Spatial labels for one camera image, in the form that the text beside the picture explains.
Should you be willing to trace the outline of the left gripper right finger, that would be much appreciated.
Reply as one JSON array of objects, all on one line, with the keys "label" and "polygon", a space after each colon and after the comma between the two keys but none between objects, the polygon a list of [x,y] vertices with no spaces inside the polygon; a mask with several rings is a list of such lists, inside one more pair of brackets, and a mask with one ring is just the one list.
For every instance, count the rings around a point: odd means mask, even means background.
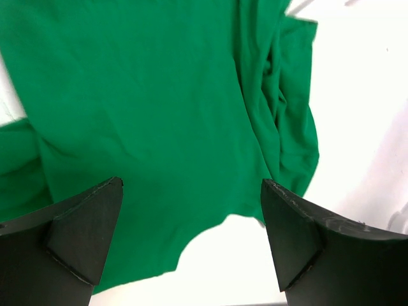
[{"label": "left gripper right finger", "polygon": [[270,179],[261,208],[289,305],[407,304],[405,234],[352,221]]}]

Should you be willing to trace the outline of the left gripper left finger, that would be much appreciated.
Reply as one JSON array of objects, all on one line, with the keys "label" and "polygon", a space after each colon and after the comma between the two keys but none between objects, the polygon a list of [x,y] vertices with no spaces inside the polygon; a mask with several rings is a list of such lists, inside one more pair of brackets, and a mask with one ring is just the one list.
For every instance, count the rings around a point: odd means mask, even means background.
[{"label": "left gripper left finger", "polygon": [[123,199],[112,177],[1,223],[1,305],[88,305],[101,281]]}]

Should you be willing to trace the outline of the green t shirt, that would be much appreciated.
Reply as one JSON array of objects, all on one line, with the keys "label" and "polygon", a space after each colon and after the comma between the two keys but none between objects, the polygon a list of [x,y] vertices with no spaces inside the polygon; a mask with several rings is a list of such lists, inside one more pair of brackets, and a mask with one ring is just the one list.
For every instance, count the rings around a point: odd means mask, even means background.
[{"label": "green t shirt", "polygon": [[97,292],[176,269],[263,179],[303,196],[317,24],[287,1],[2,1],[1,55],[26,117],[1,128],[1,219],[120,177]]}]

